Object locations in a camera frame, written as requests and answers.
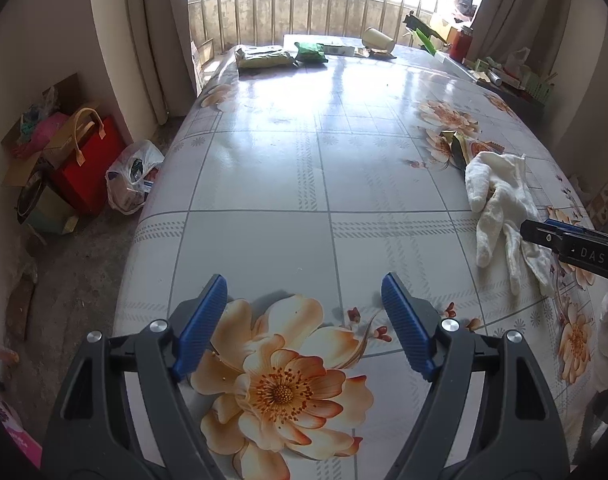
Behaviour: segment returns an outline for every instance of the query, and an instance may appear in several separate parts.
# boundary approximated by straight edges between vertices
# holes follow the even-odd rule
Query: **green plastic bag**
[[[326,63],[328,59],[324,55],[324,45],[321,43],[295,42],[297,57],[295,60],[302,63]]]

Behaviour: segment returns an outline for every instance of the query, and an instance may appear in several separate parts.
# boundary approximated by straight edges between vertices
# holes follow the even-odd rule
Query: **bottle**
[[[453,46],[450,47],[450,59],[461,63],[466,57],[466,54],[468,54],[468,49],[470,48],[471,43],[472,28],[464,26],[461,28],[461,30],[458,30],[455,35],[455,40],[453,40]]]

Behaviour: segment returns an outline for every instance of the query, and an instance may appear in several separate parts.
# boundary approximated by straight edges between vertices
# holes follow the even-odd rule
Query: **floral tablecloth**
[[[513,296],[503,236],[478,268],[478,216],[441,130],[525,153],[541,218],[590,226],[513,111],[443,72],[331,56],[238,76],[229,57],[197,99],[142,212],[114,333],[167,317],[215,272],[227,279],[212,349],[181,388],[228,477],[386,475],[429,387],[381,307],[392,270],[470,330],[524,334],[573,453],[593,393],[593,305],[608,282],[553,261],[555,295],[543,298],[523,264]],[[466,453],[477,375],[450,462]],[[145,456],[159,462],[137,378],[127,381]]]

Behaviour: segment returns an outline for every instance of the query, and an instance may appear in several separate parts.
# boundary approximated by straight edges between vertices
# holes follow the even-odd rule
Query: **white plastic bag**
[[[504,72],[521,81],[526,72],[530,72],[530,69],[526,66],[528,54],[530,54],[530,49],[527,46],[508,54],[508,59],[504,63]]]
[[[124,215],[132,215],[144,205],[151,182],[146,177],[159,168],[164,155],[150,140],[127,146],[106,172],[108,203]]]

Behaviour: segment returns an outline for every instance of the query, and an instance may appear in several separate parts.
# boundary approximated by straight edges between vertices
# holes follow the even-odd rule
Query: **beige curtain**
[[[491,56],[506,61],[527,46],[527,64],[548,75],[564,35],[570,0],[482,0],[472,20],[469,59]]]
[[[188,113],[196,98],[187,0],[128,0],[146,89],[160,124]]]

